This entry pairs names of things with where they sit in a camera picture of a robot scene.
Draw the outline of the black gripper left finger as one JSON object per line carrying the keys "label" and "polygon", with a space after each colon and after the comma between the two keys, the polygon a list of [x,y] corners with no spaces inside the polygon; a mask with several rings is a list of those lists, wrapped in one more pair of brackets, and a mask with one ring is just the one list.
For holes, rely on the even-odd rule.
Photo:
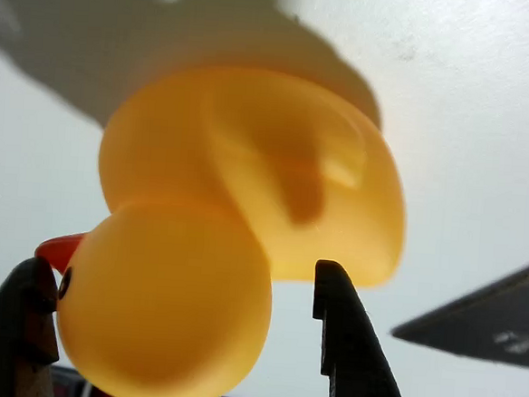
{"label": "black gripper left finger", "polygon": [[59,351],[53,276],[47,261],[32,257],[0,286],[0,397],[54,397],[50,366]]}

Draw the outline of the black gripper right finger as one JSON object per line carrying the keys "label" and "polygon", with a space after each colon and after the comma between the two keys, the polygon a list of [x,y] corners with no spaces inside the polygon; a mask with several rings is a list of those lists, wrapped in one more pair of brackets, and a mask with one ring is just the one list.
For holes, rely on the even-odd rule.
{"label": "black gripper right finger", "polygon": [[378,336],[344,268],[319,260],[313,318],[322,322],[321,374],[329,397],[401,397]]}

